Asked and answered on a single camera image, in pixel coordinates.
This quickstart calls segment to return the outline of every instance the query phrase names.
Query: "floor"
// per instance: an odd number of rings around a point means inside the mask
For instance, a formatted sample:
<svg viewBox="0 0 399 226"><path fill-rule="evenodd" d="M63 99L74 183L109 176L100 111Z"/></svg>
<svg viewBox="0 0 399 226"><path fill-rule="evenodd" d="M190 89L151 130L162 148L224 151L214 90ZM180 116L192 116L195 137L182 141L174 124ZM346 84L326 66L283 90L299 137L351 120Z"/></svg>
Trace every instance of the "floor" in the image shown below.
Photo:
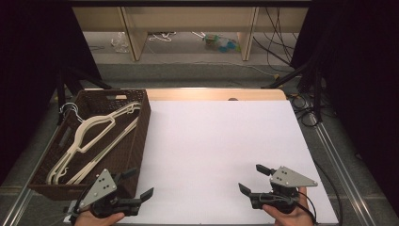
<svg viewBox="0 0 399 226"><path fill-rule="evenodd" d="M217 35L237 40L233 33ZM259 33L255 38L263 47L289 61L290 57L281 45L269 41L272 35ZM282 35L284 44L294 48L295 34ZM239 50L221 52L217 46L207 46L191 32L171 33L166 35L168 39L161 38L164 40L150 40L153 36L149 36L141 59L133 62L129 53L122 53L126 49L112 46L111 43L120 40L118 33L85 33L85 36L104 82L114 88L258 89L293 70L277 57L268 55L256 42L252 43L250 59L243 61ZM286 49L292 54L293 49ZM293 78L279 87L292 100L294 111L311 105L311 93L290 97L290 94L297 93L295 86L299 79ZM83 82L83 85L94 88L90 83ZM311 155L316 165L321 167L319 174L337 218L341 218L345 226L399 225L398 217L361 161L361 156L356 155L356 149L334 115L326 94L323 105L323 121L317 126L309 126L314 123L312 114L300 117L303 112L300 111L297 116ZM49 102L30 145L0 186L0 219L4 225L65 225L62 219L70 202L54 202L25 189L56 130L57 120L55 96Z"/></svg>

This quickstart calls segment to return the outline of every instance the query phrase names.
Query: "black cable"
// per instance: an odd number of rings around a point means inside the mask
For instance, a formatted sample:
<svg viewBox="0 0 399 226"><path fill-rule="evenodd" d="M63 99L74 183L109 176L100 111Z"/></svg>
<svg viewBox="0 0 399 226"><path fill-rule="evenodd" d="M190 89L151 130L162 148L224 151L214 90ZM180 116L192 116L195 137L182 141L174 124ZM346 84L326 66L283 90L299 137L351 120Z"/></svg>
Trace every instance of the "black cable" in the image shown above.
<svg viewBox="0 0 399 226"><path fill-rule="evenodd" d="M332 104L330 103L330 100L328 99L328 97L327 97L327 95L326 95L326 91L325 90L323 90L322 89L322 92L321 92L321 100L320 100L320 102L321 102L321 104L323 104L323 105L321 105L321 110L322 109L333 109L333 106L332 106ZM330 118L332 118L332 119L334 119L334 118L337 118L337 115L333 112L333 113L331 113L331 114L328 114L328 113L326 113L326 112L323 112L323 111L320 111L320 113L321 114L323 114L324 116L327 116L327 117L330 117Z"/></svg>
<svg viewBox="0 0 399 226"><path fill-rule="evenodd" d="M308 102L306 101L306 99L302 96L302 94L297 94L297 95L291 95L291 105L298 110L304 109L306 107L306 105L308 104ZM303 105L299 106L295 103L295 100L300 99L303 100L304 103Z"/></svg>
<svg viewBox="0 0 399 226"><path fill-rule="evenodd" d="M280 24L280 22L279 22L279 8L277 8L277 20L276 20L275 31L277 32L278 37L279 37L279 40L280 40L281 43L282 43L282 46L283 46L285 55L287 56L288 60L291 61L291 59L292 59L293 57L291 56L290 52L288 51L286 45L284 44L284 40L283 40L283 38L282 38L281 24Z"/></svg>
<svg viewBox="0 0 399 226"><path fill-rule="evenodd" d="M332 186L332 189L333 189L334 192L335 192L335 195L336 195L337 201L338 201L338 206L339 206L339 208L340 208L340 209L339 209L340 214L338 215L338 217L339 217L339 219L338 219L338 225L339 225L339 226L342 226L342 225L343 225L343 204L341 203L341 198L340 198L340 195L338 194L337 187L335 187L335 185L332 183L332 180L329 178L329 176L326 174L326 172L323 170L323 168L320 166L320 164L318 164L317 161L314 160L314 158L313 158L312 160L313 160L313 162L314 162L314 165L316 165L317 168L319 168L319 170L322 171L323 174L326 176L327 180L329 181L329 183L330 183L331 186Z"/></svg>
<svg viewBox="0 0 399 226"><path fill-rule="evenodd" d="M317 219L316 208L314 207L314 204L313 204L313 202L311 201L311 199L310 199L307 195L305 195L304 193L302 193L302 192L298 192L298 193L301 194L301 195L303 195L303 196L305 196L305 198L311 203L311 207L313 208L313 213L314 213L314 219Z"/></svg>
<svg viewBox="0 0 399 226"><path fill-rule="evenodd" d="M265 32L263 32L263 34L264 34L264 36L265 36L268 40L272 41L272 42L275 43L276 45L280 45L280 46L283 46L283 47L286 47L286 48L289 48L289 49L294 49L294 47L291 47L291 46L288 46L288 45L284 45L284 44L278 43L278 42L276 42L276 41L274 41L274 40L271 40L271 39L266 35Z"/></svg>
<svg viewBox="0 0 399 226"><path fill-rule="evenodd" d="M313 107L310 106L310 105L308 105L308 101L306 100L306 98L305 98L302 94L298 94L298 95L296 95L296 96L291 95L291 98L297 98L298 96L300 96L300 97L305 101L305 103L304 103L304 105L303 105L302 107L299 107L298 105L294 104L294 101L293 101L293 100L290 101L291 104L292 104L292 106L293 106L293 108L295 108L295 110L294 110L295 114L298 114L298 113L301 113L301 112L302 112L302 114L301 114L299 117L297 117L296 119L297 119L298 121L300 120L301 123L302 123L303 125L305 125L306 127L314 127L314 126L316 126L316 125L320 122L320 121L317 120L317 119L316 119L316 122L315 122L315 123L312 123L312 124L306 123L306 122L304 121L304 119L305 119L306 116L309 116L310 114L313 114L313 115L314 115Z"/></svg>
<svg viewBox="0 0 399 226"><path fill-rule="evenodd" d="M274 38L274 34L277 34L277 36L279 37L279 40L280 40L281 43L283 44L284 53L285 53L285 55L287 56L287 59L290 60L290 58L289 58L288 56L291 57L291 55L288 53L287 48L285 48L284 40L283 40L283 38L282 38L281 25L280 25L280 23L279 23L279 8L277 8L277 20L276 20L276 24L274 24L273 19L272 19L272 17L270 16L270 13L269 13L268 9L267 9L267 8L265 8L265 9L266 9L267 16L269 17L269 20L270 20L270 22L271 22L271 24L272 24L272 26L273 26L273 29L274 29L272 39Z"/></svg>
<svg viewBox="0 0 399 226"><path fill-rule="evenodd" d="M268 48L266 48L266 47L264 47L263 45L261 45L261 44L255 39L255 37L253 37L253 40L255 40L256 43L258 43L259 46L261 46L261 48L264 49L267 53L273 55L273 57L278 58L278 59L281 60L283 63L285 63L285 64L287 64L288 66L290 66L290 62L286 61L285 59L281 58L281 57L278 56L277 54L271 52Z"/></svg>
<svg viewBox="0 0 399 226"><path fill-rule="evenodd" d="M315 225L318 224L316 221L316 217L313 215L313 213L308 208L306 208L299 202L295 202L295 204L297 207L301 208L303 211L305 211L311 217L311 222L313 222L313 224L315 224Z"/></svg>

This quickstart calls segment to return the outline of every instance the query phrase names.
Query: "metal rail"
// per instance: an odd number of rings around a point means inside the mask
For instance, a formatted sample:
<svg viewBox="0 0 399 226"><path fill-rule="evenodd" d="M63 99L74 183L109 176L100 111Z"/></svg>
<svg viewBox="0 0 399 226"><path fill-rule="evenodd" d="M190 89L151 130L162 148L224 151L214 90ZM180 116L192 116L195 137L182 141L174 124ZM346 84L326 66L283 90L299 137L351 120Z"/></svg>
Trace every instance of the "metal rail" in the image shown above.
<svg viewBox="0 0 399 226"><path fill-rule="evenodd" d="M47 143L47 146L44 150L47 150L51 144L51 141L53 138L56 136L56 131L58 130L58 127L55 129L53 132L53 135L50 138L50 142ZM40 156L40 159L38 163L36 164L35 168L32 170L32 173L29 176L29 179L27 182L24 184L24 187L22 188L20 194L18 195L17 200L12 204L11 208L8 211L8 214L3 221L2 225L7 225L7 226L13 226L13 225L18 225L21 217L24 214L24 210L26 209L27 205L30 202L30 199L33 196L33 191L28 188L27 186L29 185L30 181L32 180L33 176L35 175L35 172L37 168L39 167L39 164L41 162L41 159L45 156L46 152L43 152Z"/></svg>
<svg viewBox="0 0 399 226"><path fill-rule="evenodd" d="M343 184L343 189L346 192L346 195L351 201L353 208L355 209L356 214L360 220L361 225L364 226L375 226L375 221L370 213L369 207L364 199L361 197L358 188L356 187L350 173L346 169L340 155L337 152L331 138L328 135L326 127L322 122L320 122L317 126L315 126L317 135L323 143L323 146L326 149L329 160L331 161L337 175Z"/></svg>

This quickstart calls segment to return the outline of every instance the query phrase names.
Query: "brown woven basket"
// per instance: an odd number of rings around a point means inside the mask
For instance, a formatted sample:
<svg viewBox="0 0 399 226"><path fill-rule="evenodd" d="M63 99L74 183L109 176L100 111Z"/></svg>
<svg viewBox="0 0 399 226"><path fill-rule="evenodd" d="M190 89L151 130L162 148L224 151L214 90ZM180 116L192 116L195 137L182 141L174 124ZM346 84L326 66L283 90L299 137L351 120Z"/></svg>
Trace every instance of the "brown woven basket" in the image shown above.
<svg viewBox="0 0 399 226"><path fill-rule="evenodd" d="M116 125L86 153L77 152L68 164L67 174L59 179L59 185L46 185L46 177L52 167L61 156L70 148L74 141L74 133L80 125L73 111L69 111L65 120L61 123L56 135L50 142L46 155L40 162L40 166L28 185L43 196L54 201L76 200L80 194L100 174L103 169L111 173L122 173L128 169L136 168L137 173L126 180L121 181L118 192L123 198L133 198L136 195L139 169L143 158L144 145L148 125L150 122L151 107L146 90L111 89L111 90L82 90L78 93L75 104L78 106L78 114L86 120L96 115L107 115L131 102L141 103L139 111L133 114L124 114L116 119ZM121 131L126 128L136 117L137 126L123 140L121 140L109 152L97 166L86 176L79 185L65 185L81 168L83 168L94 156L112 142ZM96 137L108 123L102 123L91 127L84 135L80 147Z"/></svg>

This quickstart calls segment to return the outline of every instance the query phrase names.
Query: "cable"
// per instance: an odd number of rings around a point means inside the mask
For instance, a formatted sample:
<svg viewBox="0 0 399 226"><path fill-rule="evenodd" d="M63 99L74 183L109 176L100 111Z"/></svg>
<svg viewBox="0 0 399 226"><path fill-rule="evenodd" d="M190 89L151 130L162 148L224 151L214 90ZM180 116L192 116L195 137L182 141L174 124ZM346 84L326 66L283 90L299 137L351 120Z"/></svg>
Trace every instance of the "cable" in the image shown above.
<svg viewBox="0 0 399 226"><path fill-rule="evenodd" d="M339 206L339 211L340 211L340 213L339 213L339 215L338 215L338 217L339 217L339 219L338 219L338 225L339 225L339 226L342 226L342 225L343 225L343 204L341 203L341 198L340 198L340 195L338 194L337 187L335 187L335 185L332 183L332 180L329 178L329 176L326 174L326 172L323 170L323 168L320 166L320 164L318 164L317 161L314 160L314 158L313 158L312 160L313 160L313 162L314 162L314 165L316 165L317 168L319 168L319 170L322 171L323 174L326 176L327 180L329 181L329 183L330 183L331 186L332 186L332 189L333 189L334 192L335 192L335 196L337 197L338 206Z"/></svg>
<svg viewBox="0 0 399 226"><path fill-rule="evenodd" d="M314 225L318 225L319 223L317 223L316 221L316 216L313 215L313 213L306 208L305 206L303 206L301 203L299 202L295 202L296 206L299 207L300 209L302 209L303 211L305 211L310 217L311 217L311 222L313 222Z"/></svg>
<svg viewBox="0 0 399 226"><path fill-rule="evenodd" d="M271 39L266 35L265 32L263 32L263 34L264 34L264 36L265 36L268 40L272 41L272 42L275 43L276 45L281 45L281 46L283 46L283 47L285 47L285 48L294 49L294 47L291 47L291 46L288 46L288 45L284 45L284 44L282 44L282 43L278 43L278 42L276 42L276 41L274 41L274 40L271 40Z"/></svg>
<svg viewBox="0 0 399 226"><path fill-rule="evenodd" d="M293 108L295 108L295 109L297 109L297 110L301 110L301 109L304 109L304 108L307 108L307 107L309 107L308 106L308 102L306 101L306 99L304 98L304 96L302 95L302 94L297 94L297 95L290 95L289 96L289 99L291 99L291 105L293 106ZM300 99L300 100L303 100L303 105L301 105L301 106L299 106L299 105L297 105L296 103L295 103L295 100L298 100L298 99Z"/></svg>
<svg viewBox="0 0 399 226"><path fill-rule="evenodd" d="M293 106L293 108L294 108L295 114L302 113L296 119L298 121L300 120L301 123L303 125L305 125L306 127L314 127L314 126L316 126L320 122L319 120L317 120L315 123L312 123L312 124L306 123L305 120L304 120L305 117L307 117L309 115L314 115L313 107L308 103L308 100L305 98L305 96L303 94L291 95L291 96L289 96L289 99L290 98L295 98L296 99L297 97L300 97L301 99L303 99L304 100L304 104L303 104L302 107L300 107L300 106L295 104L294 100L290 101L292 106Z"/></svg>
<svg viewBox="0 0 399 226"><path fill-rule="evenodd" d="M298 192L298 193L301 194L301 195L303 195L303 196L305 196L305 198L311 203L311 207L313 208L313 213L314 213L314 219L317 219L316 208L314 207L314 204L313 204L313 202L311 201L311 199L310 199L307 195L305 195L304 193L302 193L302 192Z"/></svg>
<svg viewBox="0 0 399 226"><path fill-rule="evenodd" d="M255 37L253 37L253 40L255 40L256 43L258 43L258 44L261 46L261 48L264 49L267 53L273 55L273 57L278 58L278 59L281 60L283 63L285 63L286 65L290 66L290 62L286 61L285 59L281 58L281 57L278 56L277 54L273 53L272 51L270 51L269 48L266 48L266 47L262 46L262 45L255 39Z"/></svg>
<svg viewBox="0 0 399 226"><path fill-rule="evenodd" d="M285 53L285 55L287 56L287 59L291 61L292 56L291 56L291 54L288 52L288 50L287 50L287 48L286 48L286 45L284 44L284 40L283 40L283 38L282 38L281 25L280 25L280 23L279 23L279 8L277 8L277 20L276 20L276 24L273 22L273 19L272 19L272 17L270 16L270 13L269 13L268 9L267 9L267 8L265 8L265 9L266 9L267 16L269 17L269 20L270 20L270 22L271 22L271 24L272 24L272 26L273 26L273 29L274 29L273 36L272 36L272 39L271 39L271 40L273 40L274 35L277 34L277 36L279 37L279 40L280 40L281 43L282 43L282 46L283 46L283 49L284 49L284 53Z"/></svg>
<svg viewBox="0 0 399 226"><path fill-rule="evenodd" d="M171 42L172 39L169 37L169 35L176 35L176 32L161 33L162 38L159 38L157 35L152 34L152 38L149 38L149 40L161 40Z"/></svg>
<svg viewBox="0 0 399 226"><path fill-rule="evenodd" d="M147 43L145 43L145 45L146 45L146 47L150 50L150 52L151 52L152 54L155 54L155 55L156 55L156 53L152 50L152 48L151 48ZM207 62L207 61L194 61L194 62L165 62L165 61L163 61L163 60L160 60L159 58L158 58L158 60L159 60L161 63L164 63L164 64L231 64L231 65L240 66L240 67L244 67L244 68L254 69L254 70L256 70L256 71L258 71L258 72L260 72L260 73L263 73L263 74L266 74L266 75L270 75L270 76L273 76L273 77L276 76L276 75L278 75L278 74L275 74L275 73L267 73L267 72L264 72L264 71L262 71L262 70L260 70L260 69L258 69L258 68L256 68L256 67L254 67L254 66L241 65L241 64L231 63L231 62L227 62L227 61L220 61L220 62Z"/></svg>

